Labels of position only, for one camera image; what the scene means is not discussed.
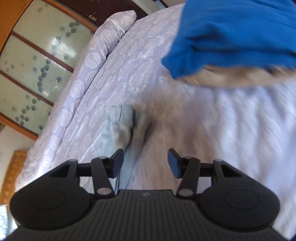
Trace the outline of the light grey pants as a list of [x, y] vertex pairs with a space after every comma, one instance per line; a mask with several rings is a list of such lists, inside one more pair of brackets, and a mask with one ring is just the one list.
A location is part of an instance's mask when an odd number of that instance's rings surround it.
[[145, 136], [151, 124], [150, 117], [131, 105], [112, 106], [99, 140], [99, 154], [110, 157], [118, 149], [124, 151], [124, 161], [115, 181], [115, 190], [126, 189], [143, 149]]

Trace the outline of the rolled lavender quilt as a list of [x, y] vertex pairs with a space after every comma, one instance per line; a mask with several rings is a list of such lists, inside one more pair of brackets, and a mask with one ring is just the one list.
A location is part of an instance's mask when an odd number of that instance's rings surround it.
[[74, 72], [59, 95], [47, 125], [29, 149], [24, 167], [15, 182], [18, 191], [49, 170], [82, 97], [121, 37], [135, 23], [135, 11], [111, 15], [96, 30], [83, 49]]

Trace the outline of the lavender embroidered bedspread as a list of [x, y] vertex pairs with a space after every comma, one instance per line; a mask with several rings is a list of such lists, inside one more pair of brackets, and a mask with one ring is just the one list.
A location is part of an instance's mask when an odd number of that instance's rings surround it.
[[114, 105], [147, 113], [152, 127], [132, 169], [129, 189], [176, 190], [167, 151], [203, 162], [222, 159], [280, 199], [274, 228], [295, 235], [295, 81], [242, 89], [173, 80], [161, 59], [177, 33], [183, 6], [158, 11], [121, 38], [86, 90], [54, 164], [102, 156], [101, 132]]

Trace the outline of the wooden headboard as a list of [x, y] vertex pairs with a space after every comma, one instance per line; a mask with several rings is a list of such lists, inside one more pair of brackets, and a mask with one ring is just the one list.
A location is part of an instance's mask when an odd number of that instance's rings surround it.
[[16, 179], [23, 169], [26, 157], [27, 151], [14, 151], [1, 187], [1, 205], [10, 204], [10, 200], [16, 192]]

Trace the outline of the beige garment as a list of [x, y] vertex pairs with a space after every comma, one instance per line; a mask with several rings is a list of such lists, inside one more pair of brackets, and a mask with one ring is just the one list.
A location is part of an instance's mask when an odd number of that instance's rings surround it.
[[205, 66], [197, 73], [184, 76], [182, 79], [191, 85], [208, 87], [269, 86], [288, 80], [295, 80], [295, 68], [275, 66], [267, 68], [247, 68], [240, 66], [221, 68]]

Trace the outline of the frosted glass wardrobe door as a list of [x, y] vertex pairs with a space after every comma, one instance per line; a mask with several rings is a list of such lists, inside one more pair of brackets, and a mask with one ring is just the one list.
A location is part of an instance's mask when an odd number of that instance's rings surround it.
[[37, 139], [95, 31], [57, 1], [1, 1], [1, 121]]

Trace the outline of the blue garment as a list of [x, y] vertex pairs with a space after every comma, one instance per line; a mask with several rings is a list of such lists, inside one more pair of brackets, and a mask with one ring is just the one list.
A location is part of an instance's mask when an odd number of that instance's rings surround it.
[[162, 60], [172, 78], [204, 66], [295, 68], [293, 1], [187, 1]]

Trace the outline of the dark wooden cabinet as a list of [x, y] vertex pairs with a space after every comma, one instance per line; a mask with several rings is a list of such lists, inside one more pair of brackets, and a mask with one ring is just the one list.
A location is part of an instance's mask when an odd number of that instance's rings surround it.
[[122, 11], [135, 11], [137, 20], [169, 6], [164, 1], [130, 0], [61, 0], [58, 3], [75, 11], [95, 25], [100, 26], [109, 16]]

